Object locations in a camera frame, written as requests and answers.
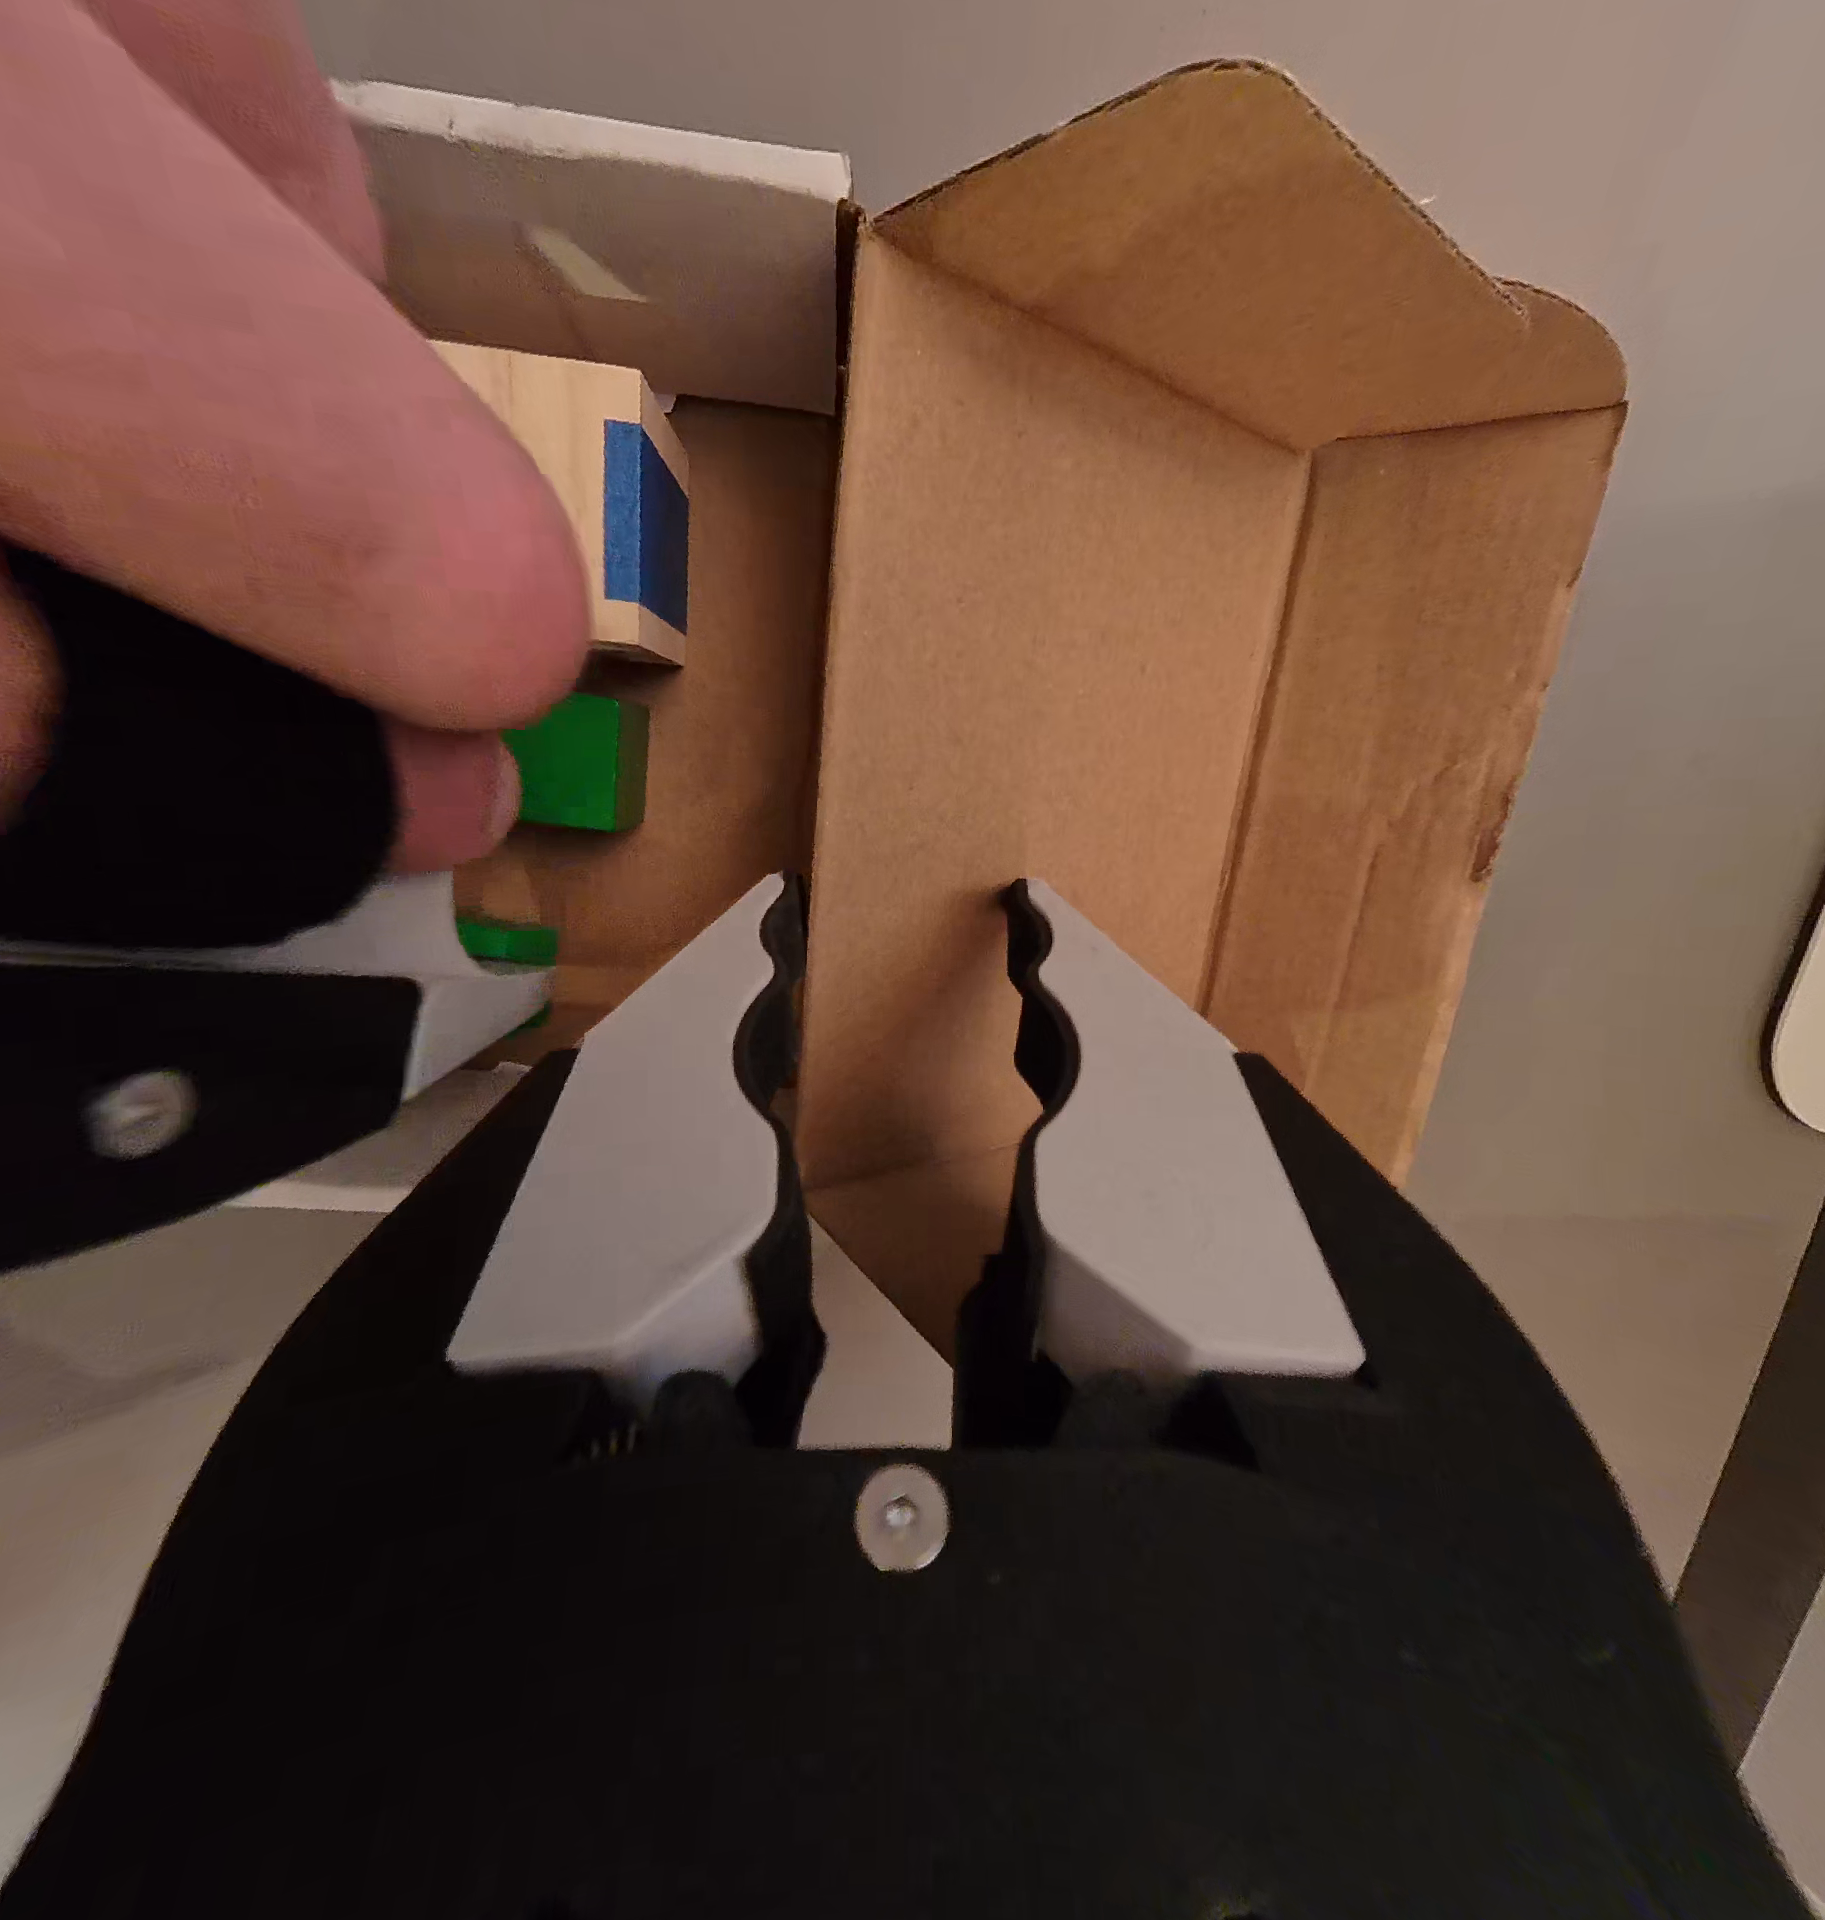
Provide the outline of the plain wooden cube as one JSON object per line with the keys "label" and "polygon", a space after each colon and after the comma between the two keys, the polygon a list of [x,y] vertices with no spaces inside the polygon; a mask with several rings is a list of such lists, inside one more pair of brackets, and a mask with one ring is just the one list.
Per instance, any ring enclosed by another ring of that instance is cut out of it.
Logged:
{"label": "plain wooden cube", "polygon": [[435,342],[556,490],[590,582],[603,655],[687,660],[692,474],[643,373],[504,347]]}

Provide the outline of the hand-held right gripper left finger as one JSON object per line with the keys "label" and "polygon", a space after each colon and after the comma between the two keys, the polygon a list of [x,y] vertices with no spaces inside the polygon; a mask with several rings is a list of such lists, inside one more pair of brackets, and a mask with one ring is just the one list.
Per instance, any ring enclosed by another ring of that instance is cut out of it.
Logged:
{"label": "hand-held right gripper left finger", "polygon": [[580,1372],[646,1414],[723,1380],[790,1448],[828,1334],[779,1093],[800,1059],[805,892],[771,874],[590,1028],[446,1358]]}

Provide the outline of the person's left hand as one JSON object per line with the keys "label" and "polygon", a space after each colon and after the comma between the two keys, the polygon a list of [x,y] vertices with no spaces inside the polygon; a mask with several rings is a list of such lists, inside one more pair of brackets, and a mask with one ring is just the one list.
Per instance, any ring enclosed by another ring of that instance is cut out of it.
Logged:
{"label": "person's left hand", "polygon": [[505,839],[585,566],[382,276],[293,4],[0,4],[0,832],[61,714],[13,543],[374,708],[399,874]]}

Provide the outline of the white cardboard box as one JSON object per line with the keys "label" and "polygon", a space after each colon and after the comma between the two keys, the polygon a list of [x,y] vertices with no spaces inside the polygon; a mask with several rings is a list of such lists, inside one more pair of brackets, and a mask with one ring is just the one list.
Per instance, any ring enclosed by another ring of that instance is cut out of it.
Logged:
{"label": "white cardboard box", "polygon": [[336,83],[420,329],[677,399],[687,665],[646,827],[462,895],[560,927],[571,1044],[809,865],[816,1188],[1028,1109],[997,890],[1041,877],[1402,1180],[1623,420],[1309,97],[1209,60],[866,215],[839,154]]}

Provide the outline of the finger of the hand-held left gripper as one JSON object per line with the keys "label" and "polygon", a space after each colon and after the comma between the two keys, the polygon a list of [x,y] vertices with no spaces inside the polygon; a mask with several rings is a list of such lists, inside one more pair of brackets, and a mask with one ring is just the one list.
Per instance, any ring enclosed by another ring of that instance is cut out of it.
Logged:
{"label": "finger of the hand-held left gripper", "polygon": [[417,974],[420,1007],[406,1052],[400,1099],[412,1102],[475,1054],[544,1017],[552,984],[550,968],[471,959],[462,972]]}

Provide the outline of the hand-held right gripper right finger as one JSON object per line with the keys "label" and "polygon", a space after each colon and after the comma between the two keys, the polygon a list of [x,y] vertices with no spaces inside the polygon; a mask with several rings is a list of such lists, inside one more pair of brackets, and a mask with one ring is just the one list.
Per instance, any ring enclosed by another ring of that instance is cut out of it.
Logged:
{"label": "hand-held right gripper right finger", "polygon": [[1034,1097],[955,1318],[957,1448],[1248,1448],[1236,1380],[1364,1347],[1241,1059],[1034,877],[998,897]]}

